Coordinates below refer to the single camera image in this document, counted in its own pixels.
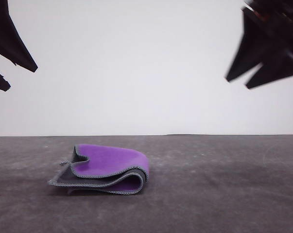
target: white wall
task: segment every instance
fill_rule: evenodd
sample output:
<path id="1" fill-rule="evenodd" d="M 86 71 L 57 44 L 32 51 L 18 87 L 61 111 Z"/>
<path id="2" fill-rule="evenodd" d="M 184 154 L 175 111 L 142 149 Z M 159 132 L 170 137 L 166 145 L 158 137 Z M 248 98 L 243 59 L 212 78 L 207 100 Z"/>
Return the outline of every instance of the white wall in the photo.
<path id="1" fill-rule="evenodd" d="M 39 68 L 0 56 L 0 136 L 293 133 L 293 78 L 224 76 L 242 0 L 9 0 Z"/>

